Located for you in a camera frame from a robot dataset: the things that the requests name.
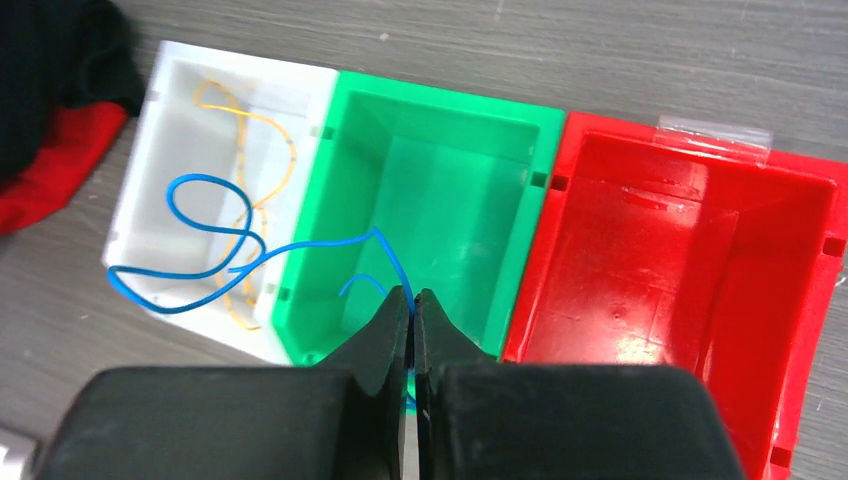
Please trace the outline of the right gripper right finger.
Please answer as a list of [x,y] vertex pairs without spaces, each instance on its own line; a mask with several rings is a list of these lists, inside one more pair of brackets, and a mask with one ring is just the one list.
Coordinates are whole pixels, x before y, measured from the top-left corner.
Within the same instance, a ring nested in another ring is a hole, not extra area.
[[499,363],[415,301],[424,479],[740,479],[704,386],[664,365]]

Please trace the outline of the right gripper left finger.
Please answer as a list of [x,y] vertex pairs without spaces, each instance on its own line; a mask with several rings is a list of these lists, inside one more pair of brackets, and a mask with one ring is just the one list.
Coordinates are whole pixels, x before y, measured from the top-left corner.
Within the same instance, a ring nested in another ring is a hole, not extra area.
[[81,389],[40,479],[398,479],[410,310],[393,288],[311,367],[120,367]]

